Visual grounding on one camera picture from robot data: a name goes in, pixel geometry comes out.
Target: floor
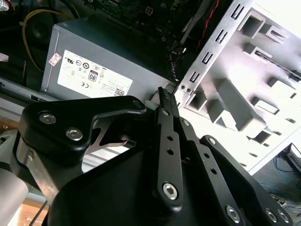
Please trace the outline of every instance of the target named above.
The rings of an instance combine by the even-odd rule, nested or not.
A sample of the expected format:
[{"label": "floor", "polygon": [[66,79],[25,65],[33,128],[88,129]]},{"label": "floor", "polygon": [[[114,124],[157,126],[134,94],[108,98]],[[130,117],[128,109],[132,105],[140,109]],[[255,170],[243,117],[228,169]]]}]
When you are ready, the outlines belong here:
[{"label": "floor", "polygon": [[277,196],[279,200],[285,199],[286,205],[283,207],[293,219],[294,226],[301,226],[301,179],[291,172],[292,169],[284,160],[278,158],[277,162],[276,159],[271,160],[253,177],[274,198]]}]

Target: screw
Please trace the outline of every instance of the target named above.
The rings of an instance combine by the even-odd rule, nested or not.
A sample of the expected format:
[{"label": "screw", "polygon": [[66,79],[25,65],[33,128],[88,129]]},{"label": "screw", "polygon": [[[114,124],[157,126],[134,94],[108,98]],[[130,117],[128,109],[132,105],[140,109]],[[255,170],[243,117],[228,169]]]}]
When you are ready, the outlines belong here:
[{"label": "screw", "polygon": [[290,221],[288,220],[287,216],[281,211],[278,210],[279,215],[281,216],[281,218],[286,222],[289,223]]},{"label": "screw", "polygon": [[171,200],[175,200],[178,197],[177,189],[170,183],[163,184],[163,192]]},{"label": "screw", "polygon": [[215,140],[213,140],[212,138],[209,138],[209,141],[210,141],[210,143],[213,144],[213,145],[216,144]]},{"label": "screw", "polygon": [[183,119],[183,122],[186,126],[190,126],[189,122],[186,119]]},{"label": "screw", "polygon": [[235,209],[233,209],[233,207],[227,205],[226,211],[227,211],[228,216],[231,218],[231,220],[233,220],[237,224],[240,222],[239,214],[236,212]]},{"label": "screw", "polygon": [[74,140],[74,141],[79,141],[83,138],[82,132],[79,129],[74,128],[74,127],[67,129],[66,136],[70,140]]},{"label": "screw", "polygon": [[39,119],[42,123],[45,124],[54,124],[56,123],[56,117],[50,113],[43,113],[39,116]]},{"label": "screw", "polygon": [[165,111],[165,110],[162,110],[162,112],[163,112],[164,115],[169,116],[169,112],[167,112],[167,111]]},{"label": "screw", "polygon": [[270,210],[266,210],[265,211],[268,215],[268,217],[274,222],[274,223],[277,223],[277,218],[276,216],[270,211]]},{"label": "screw", "polygon": [[34,159],[34,153],[32,150],[29,151],[28,153],[28,158],[32,161]]}]

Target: power supply label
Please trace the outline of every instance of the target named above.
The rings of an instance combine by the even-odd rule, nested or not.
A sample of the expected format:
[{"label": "power supply label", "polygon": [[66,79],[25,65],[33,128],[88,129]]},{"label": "power supply label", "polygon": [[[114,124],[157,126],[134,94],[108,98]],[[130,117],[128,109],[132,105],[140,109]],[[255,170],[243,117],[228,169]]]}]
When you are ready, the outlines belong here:
[{"label": "power supply label", "polygon": [[125,96],[133,80],[65,50],[57,83],[97,98]]}]

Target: blue cable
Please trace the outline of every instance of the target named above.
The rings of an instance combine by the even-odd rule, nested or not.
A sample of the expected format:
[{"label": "blue cable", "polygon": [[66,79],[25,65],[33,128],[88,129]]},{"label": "blue cable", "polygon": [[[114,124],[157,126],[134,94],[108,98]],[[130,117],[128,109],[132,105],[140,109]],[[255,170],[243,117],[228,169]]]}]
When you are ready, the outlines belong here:
[{"label": "blue cable", "polygon": [[[269,186],[267,184],[264,184],[264,183],[259,183],[259,184],[262,185],[262,186],[268,187],[269,189],[271,189],[273,192],[275,192],[277,194],[283,195],[284,196],[284,200],[288,202],[288,198],[287,197],[289,197],[289,195],[286,195],[284,192],[279,192],[279,191],[275,190],[274,188],[272,188],[271,186]],[[291,202],[289,202],[288,204],[289,204],[289,206],[286,206],[284,208],[285,210],[288,210],[291,207]]]},{"label": "blue cable", "polygon": [[286,175],[284,175],[278,168],[278,159],[276,158],[276,168],[277,168],[277,170],[278,170],[278,172],[287,180],[287,182],[288,183],[290,183],[291,185],[293,185],[299,192],[301,192],[301,190],[292,182],[292,181],[290,181],[289,180],[289,178],[287,178],[287,176]]}]

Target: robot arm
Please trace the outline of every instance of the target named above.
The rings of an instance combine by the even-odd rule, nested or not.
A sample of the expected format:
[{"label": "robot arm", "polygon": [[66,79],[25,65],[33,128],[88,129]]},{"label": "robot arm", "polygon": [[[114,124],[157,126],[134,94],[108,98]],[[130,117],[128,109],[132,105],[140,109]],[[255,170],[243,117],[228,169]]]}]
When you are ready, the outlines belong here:
[{"label": "robot arm", "polygon": [[[45,225],[293,225],[214,137],[196,136],[172,94],[158,92],[155,111],[129,96],[25,108],[13,171],[45,195]],[[83,174],[85,153],[124,143],[131,149]]]}]

